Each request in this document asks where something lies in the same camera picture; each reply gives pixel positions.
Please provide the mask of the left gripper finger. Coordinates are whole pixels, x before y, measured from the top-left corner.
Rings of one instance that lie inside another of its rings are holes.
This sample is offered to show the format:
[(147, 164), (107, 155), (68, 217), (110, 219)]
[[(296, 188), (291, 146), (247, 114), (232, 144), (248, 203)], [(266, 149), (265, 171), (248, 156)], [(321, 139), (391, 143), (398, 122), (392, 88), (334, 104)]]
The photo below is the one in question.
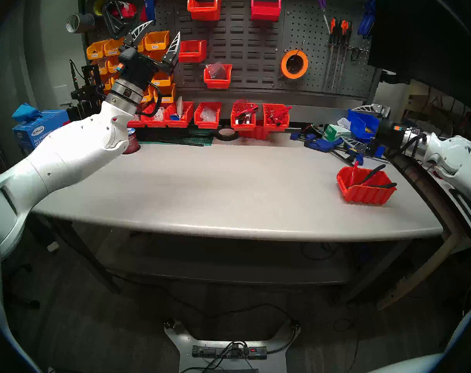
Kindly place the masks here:
[(123, 52), (127, 49), (134, 48), (138, 52), (142, 52), (144, 47), (140, 47), (143, 44), (143, 38), (150, 33), (154, 28), (154, 21), (147, 21), (140, 23), (135, 29), (129, 32), (123, 40)]
[(172, 74), (179, 60), (181, 32), (178, 32), (162, 57), (162, 71)]

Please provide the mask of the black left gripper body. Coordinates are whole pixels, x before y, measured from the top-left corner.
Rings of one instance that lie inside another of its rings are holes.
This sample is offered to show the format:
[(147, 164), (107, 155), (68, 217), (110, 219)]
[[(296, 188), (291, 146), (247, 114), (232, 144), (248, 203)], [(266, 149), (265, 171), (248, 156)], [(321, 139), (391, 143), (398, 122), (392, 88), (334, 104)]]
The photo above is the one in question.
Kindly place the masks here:
[(158, 61), (151, 57), (138, 52), (134, 48), (127, 49), (123, 52), (123, 47), (119, 48), (119, 63), (123, 65), (119, 69), (119, 77), (122, 80), (135, 85), (140, 92), (143, 92), (149, 86), (151, 80), (162, 71), (162, 58)]

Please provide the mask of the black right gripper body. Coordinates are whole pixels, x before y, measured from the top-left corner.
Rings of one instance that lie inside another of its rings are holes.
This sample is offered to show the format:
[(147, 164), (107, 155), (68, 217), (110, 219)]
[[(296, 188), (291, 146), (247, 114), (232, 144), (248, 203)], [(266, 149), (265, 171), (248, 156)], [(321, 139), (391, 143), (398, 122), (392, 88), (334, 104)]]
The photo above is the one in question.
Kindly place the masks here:
[(374, 137), (371, 140), (371, 156), (380, 158), (380, 147), (384, 147), (382, 155), (393, 158), (400, 152), (405, 135), (405, 126), (394, 123), (389, 119), (381, 119)]

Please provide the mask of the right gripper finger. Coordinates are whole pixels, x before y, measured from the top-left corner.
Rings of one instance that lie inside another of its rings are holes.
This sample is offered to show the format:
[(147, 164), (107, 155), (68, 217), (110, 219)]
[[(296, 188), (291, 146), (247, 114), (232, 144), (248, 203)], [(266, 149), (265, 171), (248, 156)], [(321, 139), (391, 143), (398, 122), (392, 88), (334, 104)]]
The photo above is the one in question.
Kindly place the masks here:
[(381, 105), (377, 103), (372, 103), (370, 105), (361, 105), (351, 109), (351, 113), (361, 113), (361, 114), (376, 114), (378, 118), (388, 119), (390, 116), (391, 108), (386, 105)]
[(357, 141), (351, 137), (341, 137), (343, 140), (343, 147), (346, 152), (350, 154), (363, 155), (372, 159), (385, 159), (383, 155), (383, 147), (379, 147), (380, 151), (373, 152), (373, 146), (369, 146), (366, 143)]

